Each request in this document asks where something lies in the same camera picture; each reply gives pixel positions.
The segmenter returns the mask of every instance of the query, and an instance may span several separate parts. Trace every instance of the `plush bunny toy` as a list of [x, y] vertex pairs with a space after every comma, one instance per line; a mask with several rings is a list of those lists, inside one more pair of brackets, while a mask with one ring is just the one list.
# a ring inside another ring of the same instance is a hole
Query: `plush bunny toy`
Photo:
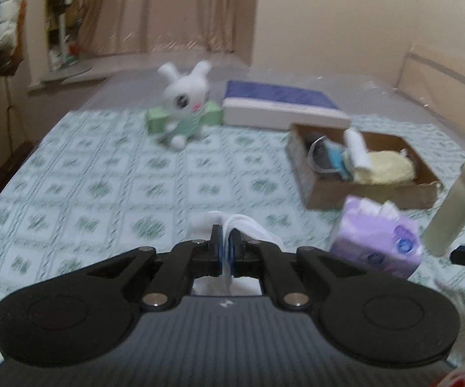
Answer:
[[165, 125], [164, 140], [173, 150], [186, 147], [188, 138], [205, 138], [209, 128], [202, 123], [209, 100], [207, 74], [211, 69], [209, 61], [200, 61], [190, 74], [181, 74], [177, 67], [167, 62], [159, 68], [169, 85], [164, 90], [163, 107], [170, 115]]

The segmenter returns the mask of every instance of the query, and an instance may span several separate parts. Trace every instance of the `pink curtain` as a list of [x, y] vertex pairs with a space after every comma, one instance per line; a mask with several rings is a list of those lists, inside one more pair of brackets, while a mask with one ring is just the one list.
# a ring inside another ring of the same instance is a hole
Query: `pink curtain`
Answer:
[[79, 31], [94, 55], [234, 50], [236, 0], [87, 0]]

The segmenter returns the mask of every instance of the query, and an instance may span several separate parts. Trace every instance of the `tablecloth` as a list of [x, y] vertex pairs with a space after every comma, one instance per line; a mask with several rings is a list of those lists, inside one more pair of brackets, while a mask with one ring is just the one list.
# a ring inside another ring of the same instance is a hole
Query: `tablecloth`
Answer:
[[[327, 249], [339, 212], [308, 211], [286, 158], [287, 133], [217, 127], [181, 153], [146, 134], [144, 110], [79, 111], [45, 137], [0, 195], [0, 300], [32, 283], [140, 245], [167, 251], [190, 237], [192, 214], [252, 216], [288, 251]], [[406, 138], [448, 188], [465, 152], [433, 125], [354, 117], [362, 130]], [[407, 212], [424, 228], [438, 208]], [[465, 243], [465, 228], [458, 240]], [[450, 361], [465, 359], [465, 268], [425, 254], [411, 280], [447, 295], [462, 327]]]

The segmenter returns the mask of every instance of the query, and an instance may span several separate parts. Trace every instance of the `bunny head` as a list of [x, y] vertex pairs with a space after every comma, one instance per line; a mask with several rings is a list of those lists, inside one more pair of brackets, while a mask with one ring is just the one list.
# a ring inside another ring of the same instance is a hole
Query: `bunny head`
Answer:
[[159, 73], [169, 82], [164, 90], [163, 107], [170, 117], [182, 120], [192, 113], [201, 112], [209, 100], [207, 74], [210, 69], [209, 61], [200, 61], [190, 74], [181, 74], [171, 62], [159, 68]]

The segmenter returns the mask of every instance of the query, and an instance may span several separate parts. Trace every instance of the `blue circular logo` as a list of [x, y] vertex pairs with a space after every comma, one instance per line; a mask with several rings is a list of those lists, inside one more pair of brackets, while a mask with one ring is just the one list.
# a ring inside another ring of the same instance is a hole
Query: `blue circular logo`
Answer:
[[367, 256], [367, 262], [371, 265], [381, 265], [385, 260], [385, 256], [381, 253], [372, 253]]
[[399, 253], [408, 254], [414, 249], [414, 244], [410, 239], [400, 238], [397, 241], [397, 250]]

